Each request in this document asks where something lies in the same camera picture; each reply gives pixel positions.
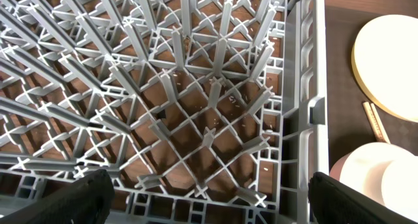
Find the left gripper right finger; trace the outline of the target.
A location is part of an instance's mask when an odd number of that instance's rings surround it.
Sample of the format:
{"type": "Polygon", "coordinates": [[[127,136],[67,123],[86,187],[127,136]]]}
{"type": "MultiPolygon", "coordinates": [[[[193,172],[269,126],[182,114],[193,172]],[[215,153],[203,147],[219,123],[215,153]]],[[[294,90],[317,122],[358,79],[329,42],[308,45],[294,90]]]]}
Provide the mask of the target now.
{"type": "Polygon", "coordinates": [[[310,178],[308,199],[318,223],[416,224],[322,172],[310,178]]]}

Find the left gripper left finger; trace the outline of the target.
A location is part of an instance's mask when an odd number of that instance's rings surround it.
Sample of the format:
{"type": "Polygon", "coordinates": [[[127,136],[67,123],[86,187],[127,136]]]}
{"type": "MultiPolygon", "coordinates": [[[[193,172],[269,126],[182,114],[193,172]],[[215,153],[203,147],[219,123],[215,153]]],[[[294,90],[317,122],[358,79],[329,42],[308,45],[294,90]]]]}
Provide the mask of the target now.
{"type": "Polygon", "coordinates": [[[99,169],[55,193],[1,218],[1,223],[102,224],[115,196],[109,174],[99,169]]]}

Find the white bowl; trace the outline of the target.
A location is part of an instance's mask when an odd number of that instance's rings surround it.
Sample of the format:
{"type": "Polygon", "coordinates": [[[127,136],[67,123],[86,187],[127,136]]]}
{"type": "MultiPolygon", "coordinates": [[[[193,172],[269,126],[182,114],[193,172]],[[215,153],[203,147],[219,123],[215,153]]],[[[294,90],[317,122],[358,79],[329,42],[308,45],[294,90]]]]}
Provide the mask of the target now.
{"type": "Polygon", "coordinates": [[[384,207],[417,221],[417,156],[372,142],[339,159],[330,176],[384,207]]]}

